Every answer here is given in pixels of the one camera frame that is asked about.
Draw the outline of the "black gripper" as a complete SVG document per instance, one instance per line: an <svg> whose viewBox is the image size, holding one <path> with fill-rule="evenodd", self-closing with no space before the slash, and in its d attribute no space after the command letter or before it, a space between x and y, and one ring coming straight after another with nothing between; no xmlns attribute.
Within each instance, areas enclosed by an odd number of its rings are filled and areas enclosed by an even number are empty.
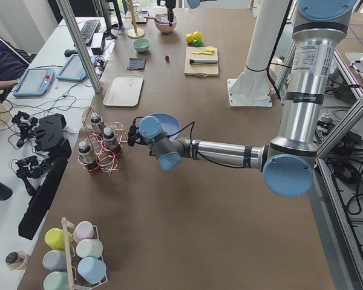
<svg viewBox="0 0 363 290"><path fill-rule="evenodd" d="M158 6L165 6L167 8L168 21L174 21L173 9L176 7L176 0L157 0Z"/></svg>
<svg viewBox="0 0 363 290"><path fill-rule="evenodd" d="M145 141L142 136L138 133L138 127L136 126L136 120L142 117L135 117L132 121L132 125L129 127L128 132L128 145L133 147L135 144L145 145Z"/></svg>

